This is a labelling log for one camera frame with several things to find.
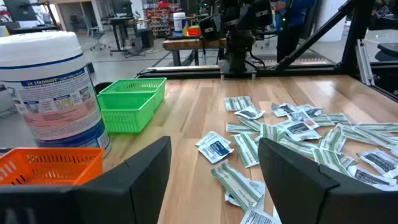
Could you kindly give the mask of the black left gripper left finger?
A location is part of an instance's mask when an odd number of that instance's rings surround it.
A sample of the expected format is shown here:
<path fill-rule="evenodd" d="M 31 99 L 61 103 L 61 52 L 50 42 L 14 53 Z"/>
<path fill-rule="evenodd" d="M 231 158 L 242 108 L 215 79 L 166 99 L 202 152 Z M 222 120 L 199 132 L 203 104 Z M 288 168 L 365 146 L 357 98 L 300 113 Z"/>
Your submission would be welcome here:
<path fill-rule="evenodd" d="M 81 185 L 0 185 L 0 224 L 157 224 L 171 155 L 164 136 Z"/>

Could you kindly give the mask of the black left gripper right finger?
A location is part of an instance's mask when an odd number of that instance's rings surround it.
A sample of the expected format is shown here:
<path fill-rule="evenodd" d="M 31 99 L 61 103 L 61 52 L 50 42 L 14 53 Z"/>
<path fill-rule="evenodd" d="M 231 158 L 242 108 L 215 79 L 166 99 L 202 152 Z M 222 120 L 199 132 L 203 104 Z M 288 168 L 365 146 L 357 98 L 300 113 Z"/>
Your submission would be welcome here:
<path fill-rule="evenodd" d="M 372 186 L 267 138 L 258 157 L 282 224 L 398 224 L 393 186 Z"/>

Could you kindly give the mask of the shelf with supplies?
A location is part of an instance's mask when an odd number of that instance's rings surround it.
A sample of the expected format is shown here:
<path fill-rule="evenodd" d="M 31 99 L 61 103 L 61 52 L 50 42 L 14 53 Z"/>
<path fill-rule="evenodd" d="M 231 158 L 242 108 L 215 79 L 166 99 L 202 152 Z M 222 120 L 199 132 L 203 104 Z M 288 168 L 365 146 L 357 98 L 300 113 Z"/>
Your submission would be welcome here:
<path fill-rule="evenodd" d="M 167 1 L 144 5 L 144 15 L 149 20 L 149 27 L 155 38 L 167 37 L 171 34 L 170 12 L 170 4 Z"/>

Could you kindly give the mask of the orange plastic basket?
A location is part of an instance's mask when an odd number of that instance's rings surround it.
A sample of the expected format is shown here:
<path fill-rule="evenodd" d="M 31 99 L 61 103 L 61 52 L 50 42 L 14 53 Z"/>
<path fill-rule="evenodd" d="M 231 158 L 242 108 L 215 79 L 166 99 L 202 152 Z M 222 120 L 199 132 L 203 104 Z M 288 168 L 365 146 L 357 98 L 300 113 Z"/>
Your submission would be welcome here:
<path fill-rule="evenodd" d="M 0 185 L 81 185 L 103 173 L 98 147 L 14 148 L 0 157 Z"/>

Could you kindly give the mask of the white packet with red print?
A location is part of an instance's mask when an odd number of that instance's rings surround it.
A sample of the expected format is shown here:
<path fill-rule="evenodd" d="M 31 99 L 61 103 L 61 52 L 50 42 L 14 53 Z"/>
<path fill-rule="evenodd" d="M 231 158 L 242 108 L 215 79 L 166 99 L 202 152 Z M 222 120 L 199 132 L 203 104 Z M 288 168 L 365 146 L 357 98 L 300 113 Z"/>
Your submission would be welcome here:
<path fill-rule="evenodd" d="M 318 123 L 316 123 L 309 115 L 302 110 L 291 112 L 287 115 L 289 119 L 292 121 L 300 121 L 307 125 L 309 125 L 313 129 L 317 129 L 320 127 Z"/>

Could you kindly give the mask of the green plastic basket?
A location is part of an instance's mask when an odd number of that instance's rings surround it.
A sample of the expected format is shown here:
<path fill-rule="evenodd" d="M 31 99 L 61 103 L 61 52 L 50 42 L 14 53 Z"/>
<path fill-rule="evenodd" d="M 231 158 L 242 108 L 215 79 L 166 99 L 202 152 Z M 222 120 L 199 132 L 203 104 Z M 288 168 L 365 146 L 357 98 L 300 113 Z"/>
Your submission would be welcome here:
<path fill-rule="evenodd" d="M 153 93 L 100 93 L 97 96 L 109 133 L 139 133 L 153 118 Z"/>
<path fill-rule="evenodd" d="M 153 93 L 155 110 L 165 96 L 166 78 L 134 78 L 116 80 L 99 93 Z"/>

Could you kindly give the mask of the white wipes canister blue label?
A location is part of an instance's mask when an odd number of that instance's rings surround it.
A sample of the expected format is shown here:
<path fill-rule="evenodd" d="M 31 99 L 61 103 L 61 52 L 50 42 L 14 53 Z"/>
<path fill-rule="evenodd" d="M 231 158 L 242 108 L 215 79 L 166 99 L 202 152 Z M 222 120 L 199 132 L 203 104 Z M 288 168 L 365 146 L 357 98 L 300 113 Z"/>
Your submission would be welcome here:
<path fill-rule="evenodd" d="M 183 37 L 187 35 L 187 20 L 184 12 L 173 13 L 175 36 Z"/>
<path fill-rule="evenodd" d="M 75 33 L 0 37 L 0 81 L 38 146 L 110 151 L 109 134 Z"/>

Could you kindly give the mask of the grey office chair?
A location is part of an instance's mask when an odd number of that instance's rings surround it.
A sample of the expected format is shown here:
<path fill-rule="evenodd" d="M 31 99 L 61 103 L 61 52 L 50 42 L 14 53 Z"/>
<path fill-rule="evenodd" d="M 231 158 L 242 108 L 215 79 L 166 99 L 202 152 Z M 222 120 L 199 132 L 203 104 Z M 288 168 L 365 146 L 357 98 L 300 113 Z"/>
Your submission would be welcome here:
<path fill-rule="evenodd" d="M 105 33 L 103 31 L 100 31 L 100 28 L 98 26 L 94 26 L 86 16 L 83 16 L 82 19 L 86 26 L 87 36 L 96 40 L 95 45 L 93 45 L 89 49 L 91 51 L 94 49 L 99 49 L 99 50 L 103 50 L 106 48 L 110 49 L 111 48 L 110 45 L 100 42 L 100 39 L 102 38 L 102 36 L 105 35 Z"/>

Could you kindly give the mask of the person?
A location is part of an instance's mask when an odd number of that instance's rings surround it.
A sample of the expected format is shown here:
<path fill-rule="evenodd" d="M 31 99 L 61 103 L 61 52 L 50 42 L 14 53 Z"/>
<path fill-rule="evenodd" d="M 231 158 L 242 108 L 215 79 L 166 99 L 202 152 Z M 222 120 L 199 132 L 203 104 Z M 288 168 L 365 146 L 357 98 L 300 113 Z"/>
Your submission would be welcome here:
<path fill-rule="evenodd" d="M 275 0 L 272 8 L 275 12 L 275 28 L 277 35 L 277 63 L 290 55 L 299 42 L 304 28 L 308 10 L 315 4 L 315 0 Z"/>

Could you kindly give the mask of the wooden workbench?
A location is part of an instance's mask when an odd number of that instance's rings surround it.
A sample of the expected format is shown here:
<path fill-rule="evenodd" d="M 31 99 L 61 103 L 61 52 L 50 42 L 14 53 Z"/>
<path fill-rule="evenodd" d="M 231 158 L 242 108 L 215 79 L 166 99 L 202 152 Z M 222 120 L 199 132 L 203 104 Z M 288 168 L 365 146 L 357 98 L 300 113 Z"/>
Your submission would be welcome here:
<path fill-rule="evenodd" d="M 162 46 L 165 50 L 172 53 L 173 64 L 175 67 L 181 66 L 180 51 L 192 50 L 195 65 L 198 65 L 198 51 L 200 49 L 219 49 L 226 46 L 226 39 L 207 42 L 199 37 L 190 37 L 184 39 L 167 39 L 163 41 Z"/>

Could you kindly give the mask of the black desk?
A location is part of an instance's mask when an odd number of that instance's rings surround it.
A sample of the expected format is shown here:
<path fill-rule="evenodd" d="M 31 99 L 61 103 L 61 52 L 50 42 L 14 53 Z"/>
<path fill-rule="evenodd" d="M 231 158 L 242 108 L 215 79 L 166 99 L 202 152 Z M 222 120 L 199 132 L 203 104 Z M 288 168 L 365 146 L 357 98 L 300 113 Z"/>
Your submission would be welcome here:
<path fill-rule="evenodd" d="M 114 53 L 122 53 L 125 58 L 129 58 L 144 52 L 142 32 L 145 29 L 138 28 L 138 24 L 143 22 L 134 17 L 114 17 L 108 21 L 116 41 L 116 49 L 109 52 L 111 57 Z"/>

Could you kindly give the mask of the black background monitor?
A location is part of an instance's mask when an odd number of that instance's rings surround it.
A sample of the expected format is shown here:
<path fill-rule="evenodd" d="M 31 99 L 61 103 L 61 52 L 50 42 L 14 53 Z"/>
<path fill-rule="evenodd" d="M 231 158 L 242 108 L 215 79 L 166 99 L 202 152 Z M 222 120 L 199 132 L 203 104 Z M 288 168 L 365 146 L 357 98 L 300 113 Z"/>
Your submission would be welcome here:
<path fill-rule="evenodd" d="M 111 0 L 113 11 L 118 16 L 131 16 L 132 15 L 132 2 L 130 0 Z"/>
<path fill-rule="evenodd" d="M 13 21 L 36 21 L 37 16 L 29 0 L 3 0 Z"/>

